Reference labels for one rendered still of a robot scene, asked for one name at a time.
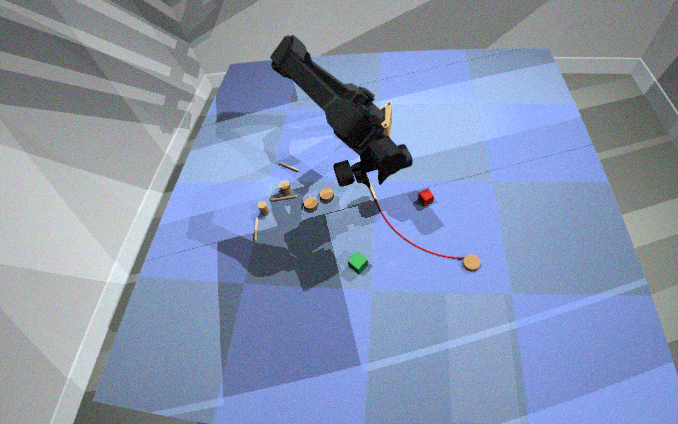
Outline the small green cube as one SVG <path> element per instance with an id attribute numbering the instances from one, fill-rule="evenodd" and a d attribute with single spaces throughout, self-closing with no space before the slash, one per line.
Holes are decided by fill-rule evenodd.
<path id="1" fill-rule="evenodd" d="M 358 251 L 348 260 L 349 267 L 360 275 L 368 266 L 368 259 Z"/>

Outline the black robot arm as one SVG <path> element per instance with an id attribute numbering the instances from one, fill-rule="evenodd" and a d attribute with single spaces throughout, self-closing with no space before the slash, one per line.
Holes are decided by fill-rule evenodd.
<path id="1" fill-rule="evenodd" d="M 306 49 L 294 35 L 285 36 L 270 56 L 272 69 L 300 86 L 325 112 L 334 135 L 358 155 L 369 153 L 385 175 L 402 169 L 406 155 L 383 134 L 385 107 L 372 103 L 366 87 L 340 82 L 320 68 Z"/>

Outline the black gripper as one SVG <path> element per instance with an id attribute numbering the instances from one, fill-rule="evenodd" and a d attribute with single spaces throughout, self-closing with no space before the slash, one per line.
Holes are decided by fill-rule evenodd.
<path id="1" fill-rule="evenodd" d="M 406 155 L 405 165 L 403 166 L 402 169 L 411 166 L 412 157 L 407 147 L 404 144 L 397 145 L 397 147 L 404 155 Z M 368 188 L 370 188 L 371 185 L 367 173 L 375 170 L 378 170 L 378 182 L 380 185 L 390 176 L 385 175 L 382 172 L 382 170 L 379 168 L 379 166 L 375 163 L 375 161 L 367 152 L 363 152 L 360 156 L 360 161 L 356 162 L 352 166 L 350 166 L 348 160 L 344 160 L 338 163 L 334 163 L 333 168 L 338 184 L 341 187 L 352 184 L 356 178 L 357 183 L 363 183 Z"/>

